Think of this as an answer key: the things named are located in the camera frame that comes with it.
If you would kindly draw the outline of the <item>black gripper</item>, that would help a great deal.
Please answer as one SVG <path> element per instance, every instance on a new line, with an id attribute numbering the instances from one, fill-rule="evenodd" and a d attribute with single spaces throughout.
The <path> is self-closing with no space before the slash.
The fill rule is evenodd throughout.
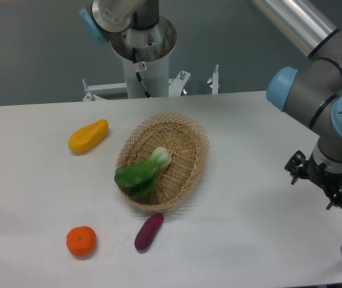
<path id="1" fill-rule="evenodd" d="M 326 209 L 339 207 L 342 209 L 342 173 L 332 173 L 325 170 L 326 164 L 317 164 L 313 158 L 306 160 L 302 151 L 296 151 L 286 163 L 284 169 L 292 177 L 291 184 L 297 180 L 310 180 L 320 187 L 329 199 Z"/>

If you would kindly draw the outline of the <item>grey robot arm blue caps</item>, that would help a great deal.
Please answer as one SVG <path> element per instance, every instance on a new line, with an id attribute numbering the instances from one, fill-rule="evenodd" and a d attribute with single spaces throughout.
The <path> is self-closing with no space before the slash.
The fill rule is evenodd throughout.
<path id="1" fill-rule="evenodd" d="M 266 97 L 280 111 L 315 132 L 309 157 L 296 152 L 285 165 L 294 181 L 320 187 L 329 205 L 342 209 L 342 32 L 309 1 L 255 1 L 255 6 L 307 57 L 305 71 L 282 68 Z M 110 43 L 124 65 L 130 98 L 178 97 L 189 74 L 169 80 L 174 26 L 158 1 L 93 1 L 79 16 L 100 43 Z"/>

